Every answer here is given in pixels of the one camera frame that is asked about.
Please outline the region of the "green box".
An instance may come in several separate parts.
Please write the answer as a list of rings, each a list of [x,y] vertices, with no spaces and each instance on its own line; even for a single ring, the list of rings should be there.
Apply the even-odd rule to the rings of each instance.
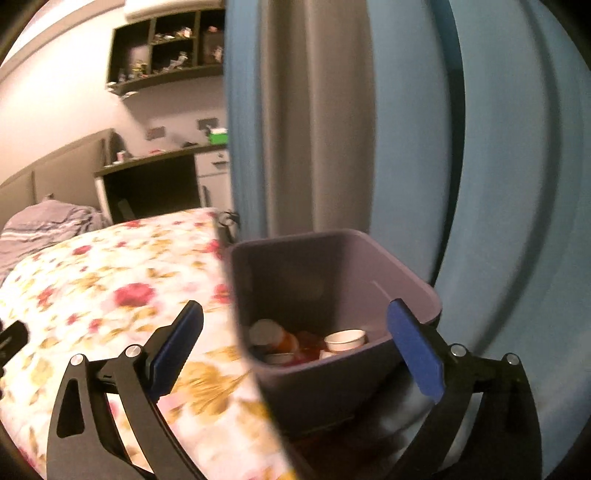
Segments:
[[[228,142],[228,129],[222,127],[211,128],[207,131],[207,138],[211,145],[224,145]]]

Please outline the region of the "wall socket panel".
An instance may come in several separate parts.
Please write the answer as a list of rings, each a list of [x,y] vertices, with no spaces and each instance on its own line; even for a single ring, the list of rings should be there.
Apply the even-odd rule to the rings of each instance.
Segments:
[[[145,139],[147,141],[152,141],[155,139],[160,139],[166,136],[166,129],[164,126],[159,127],[151,127],[145,131]]]

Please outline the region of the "floral bed sheet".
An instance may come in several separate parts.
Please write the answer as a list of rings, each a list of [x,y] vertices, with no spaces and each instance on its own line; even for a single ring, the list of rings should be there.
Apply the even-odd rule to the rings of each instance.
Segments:
[[[223,247],[212,209],[131,220],[20,261],[1,287],[1,318],[28,344],[1,381],[1,421],[25,462],[44,474],[51,411],[70,358],[117,356],[170,324],[188,301],[204,329],[158,406],[211,479],[291,479],[252,372],[238,350]]]

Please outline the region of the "purple plastic trash bin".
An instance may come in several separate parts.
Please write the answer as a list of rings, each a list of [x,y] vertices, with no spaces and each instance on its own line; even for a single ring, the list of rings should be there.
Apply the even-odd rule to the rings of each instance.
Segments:
[[[427,282],[369,235],[356,230],[253,240],[225,257],[238,345],[280,431],[297,434],[353,418],[401,363],[387,327],[402,299],[418,321],[438,321],[442,302]],[[291,366],[270,365],[253,350],[260,319],[290,333],[324,338],[361,329],[359,349]]]

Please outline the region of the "dark wall shelf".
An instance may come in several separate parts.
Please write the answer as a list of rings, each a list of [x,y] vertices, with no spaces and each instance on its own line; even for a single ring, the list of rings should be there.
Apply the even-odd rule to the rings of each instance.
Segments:
[[[106,90],[120,98],[153,86],[223,74],[221,2],[150,15],[112,31]]]

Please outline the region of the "grey padded headboard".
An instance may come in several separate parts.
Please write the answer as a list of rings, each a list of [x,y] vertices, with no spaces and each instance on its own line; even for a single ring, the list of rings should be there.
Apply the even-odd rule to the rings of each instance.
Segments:
[[[105,129],[36,160],[1,184],[1,223],[46,196],[66,203],[99,207],[94,173],[116,158],[123,142]]]

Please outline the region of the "white grid paper cup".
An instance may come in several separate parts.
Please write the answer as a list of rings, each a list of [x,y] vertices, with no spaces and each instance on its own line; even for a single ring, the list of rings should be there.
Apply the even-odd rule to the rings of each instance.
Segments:
[[[346,329],[325,336],[325,347],[329,352],[342,353],[355,350],[366,344],[367,333],[363,329]]]

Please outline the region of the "red white plastic bag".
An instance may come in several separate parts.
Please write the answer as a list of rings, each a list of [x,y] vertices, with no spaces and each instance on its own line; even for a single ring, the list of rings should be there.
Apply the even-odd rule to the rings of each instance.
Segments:
[[[325,349],[324,338],[308,331],[297,332],[295,337],[298,342],[298,362],[308,363],[320,358],[322,350]]]

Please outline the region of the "blue grey curtain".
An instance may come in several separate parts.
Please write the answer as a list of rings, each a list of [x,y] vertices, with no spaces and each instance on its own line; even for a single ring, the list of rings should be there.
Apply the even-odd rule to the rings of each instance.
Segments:
[[[367,232],[438,326],[525,364],[541,475],[590,475],[590,5],[230,1],[246,239]]]

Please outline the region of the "purple striped duvet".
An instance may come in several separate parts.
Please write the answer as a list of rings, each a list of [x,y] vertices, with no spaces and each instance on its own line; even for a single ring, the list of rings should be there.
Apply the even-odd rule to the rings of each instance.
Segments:
[[[1,283],[29,255],[75,236],[111,226],[91,206],[45,198],[13,215],[1,232]]]

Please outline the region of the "orange paper cup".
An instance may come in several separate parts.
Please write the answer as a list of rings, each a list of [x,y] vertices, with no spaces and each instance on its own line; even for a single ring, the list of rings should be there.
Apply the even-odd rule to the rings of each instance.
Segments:
[[[271,354],[295,353],[300,347],[294,334],[271,319],[260,319],[250,326],[249,341],[252,346]]]
[[[296,360],[296,355],[293,352],[286,353],[271,353],[263,356],[263,361],[271,366],[289,366]]]

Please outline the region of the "dark desk with drawers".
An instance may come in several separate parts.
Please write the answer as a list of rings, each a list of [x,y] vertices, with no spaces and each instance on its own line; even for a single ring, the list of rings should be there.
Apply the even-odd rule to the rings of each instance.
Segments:
[[[115,224],[192,208],[231,210],[224,145],[193,146],[113,163],[94,173],[100,208]]]

